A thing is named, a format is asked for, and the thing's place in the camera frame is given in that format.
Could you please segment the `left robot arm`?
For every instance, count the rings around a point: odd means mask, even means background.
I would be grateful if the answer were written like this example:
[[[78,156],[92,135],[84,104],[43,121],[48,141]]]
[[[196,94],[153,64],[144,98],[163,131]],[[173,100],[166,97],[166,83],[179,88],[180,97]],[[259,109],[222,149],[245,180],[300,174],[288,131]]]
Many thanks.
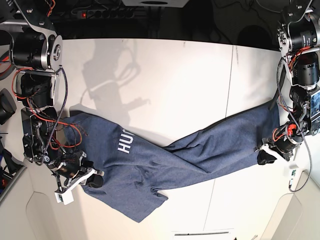
[[[320,132],[320,2],[290,1],[280,13],[277,39],[281,59],[269,109],[279,101],[288,121],[257,146],[259,165],[289,162],[306,136]]]

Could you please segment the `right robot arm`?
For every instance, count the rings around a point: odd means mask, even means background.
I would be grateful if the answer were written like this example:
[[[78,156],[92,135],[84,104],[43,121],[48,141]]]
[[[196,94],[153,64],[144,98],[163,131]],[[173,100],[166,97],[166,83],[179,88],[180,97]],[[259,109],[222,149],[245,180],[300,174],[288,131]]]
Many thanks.
[[[24,157],[45,165],[57,182],[57,195],[65,196],[77,185],[99,188],[104,173],[94,168],[84,151],[77,150],[85,133],[76,123],[62,119],[54,108],[62,66],[63,39],[49,17],[53,0],[38,6],[34,0],[3,0],[0,28],[11,41],[2,57],[14,72],[11,92],[23,104],[21,110]]]

